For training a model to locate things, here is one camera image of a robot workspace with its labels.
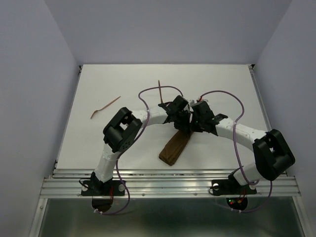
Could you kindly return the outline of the brown cloth napkin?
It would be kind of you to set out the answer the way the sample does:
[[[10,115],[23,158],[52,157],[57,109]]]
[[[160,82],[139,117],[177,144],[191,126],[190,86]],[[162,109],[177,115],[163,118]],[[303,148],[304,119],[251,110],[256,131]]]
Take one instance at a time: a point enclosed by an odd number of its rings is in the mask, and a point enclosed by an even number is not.
[[[178,130],[167,142],[158,158],[169,166],[173,166],[188,144],[193,131],[189,133]]]

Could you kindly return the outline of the brown wooden knife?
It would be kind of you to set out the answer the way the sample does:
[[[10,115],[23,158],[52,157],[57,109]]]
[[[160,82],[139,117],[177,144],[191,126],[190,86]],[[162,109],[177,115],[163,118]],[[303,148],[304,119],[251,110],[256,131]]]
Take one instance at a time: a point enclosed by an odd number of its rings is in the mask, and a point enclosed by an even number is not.
[[[163,104],[163,98],[162,98],[162,91],[161,91],[160,80],[158,80],[158,90],[159,90],[160,103]]]

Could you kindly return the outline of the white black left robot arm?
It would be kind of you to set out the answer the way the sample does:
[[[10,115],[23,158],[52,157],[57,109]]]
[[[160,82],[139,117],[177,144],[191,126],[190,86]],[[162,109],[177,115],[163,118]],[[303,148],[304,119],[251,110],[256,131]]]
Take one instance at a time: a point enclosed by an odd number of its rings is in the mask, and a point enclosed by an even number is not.
[[[145,110],[131,111],[121,108],[103,129],[104,149],[98,166],[91,174],[88,185],[98,194],[109,191],[110,181],[119,156],[127,151],[147,126],[173,123],[178,130],[160,153],[168,165],[173,165],[191,138],[190,103],[177,96],[169,103],[162,103]]]

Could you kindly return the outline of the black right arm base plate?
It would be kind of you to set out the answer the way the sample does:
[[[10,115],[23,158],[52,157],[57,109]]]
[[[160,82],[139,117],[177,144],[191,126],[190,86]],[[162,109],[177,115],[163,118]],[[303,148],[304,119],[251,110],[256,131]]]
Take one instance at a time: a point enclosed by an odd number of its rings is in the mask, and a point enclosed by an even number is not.
[[[251,189],[249,185],[241,186],[237,181],[231,179],[216,179],[211,181],[208,192],[213,196],[222,195],[255,195],[256,189]]]

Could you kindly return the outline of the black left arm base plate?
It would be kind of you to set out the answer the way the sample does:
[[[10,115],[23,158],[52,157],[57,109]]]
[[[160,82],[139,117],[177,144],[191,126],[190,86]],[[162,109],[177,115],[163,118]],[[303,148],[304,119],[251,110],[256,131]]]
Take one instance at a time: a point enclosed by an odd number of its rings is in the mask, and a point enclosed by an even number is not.
[[[110,180],[97,187],[91,180],[81,182],[81,196],[83,197],[123,197],[125,187],[120,180]]]

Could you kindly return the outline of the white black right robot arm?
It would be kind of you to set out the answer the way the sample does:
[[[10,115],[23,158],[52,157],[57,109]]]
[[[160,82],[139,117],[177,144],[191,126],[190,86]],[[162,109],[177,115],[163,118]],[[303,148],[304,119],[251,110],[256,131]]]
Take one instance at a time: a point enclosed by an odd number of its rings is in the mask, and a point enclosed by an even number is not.
[[[238,193],[245,185],[256,181],[275,180],[295,163],[295,157],[282,133],[276,129],[263,131],[239,124],[223,114],[214,115],[206,101],[192,105],[191,129],[194,132],[207,132],[233,141],[237,153],[240,144],[254,154],[254,162],[242,166],[236,154],[239,168],[231,173],[225,186]]]

